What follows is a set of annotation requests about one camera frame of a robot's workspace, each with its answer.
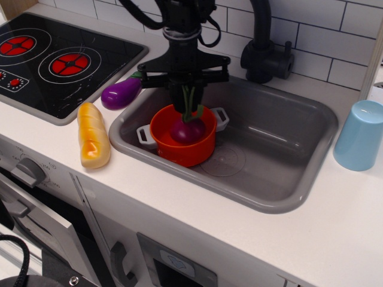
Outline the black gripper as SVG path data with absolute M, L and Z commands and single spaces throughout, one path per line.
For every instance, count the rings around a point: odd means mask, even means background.
M 174 109 L 186 112 L 187 86 L 182 84 L 220 83 L 229 80 L 230 58 L 200 51 L 195 39 L 169 42 L 165 54 L 138 65 L 143 88 L 168 87 Z M 204 87 L 192 87 L 192 111 L 196 111 L 203 98 Z

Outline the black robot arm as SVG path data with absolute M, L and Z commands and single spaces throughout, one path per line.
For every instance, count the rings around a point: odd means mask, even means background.
M 228 81 L 230 59 L 198 49 L 204 43 L 202 24 L 219 27 L 210 16 L 216 9 L 214 1 L 157 1 L 159 22 L 132 1 L 121 4 L 145 27 L 161 30 L 169 43 L 165 54 L 138 65 L 143 88 L 168 89 L 175 110 L 183 114 L 197 110 L 207 84 Z

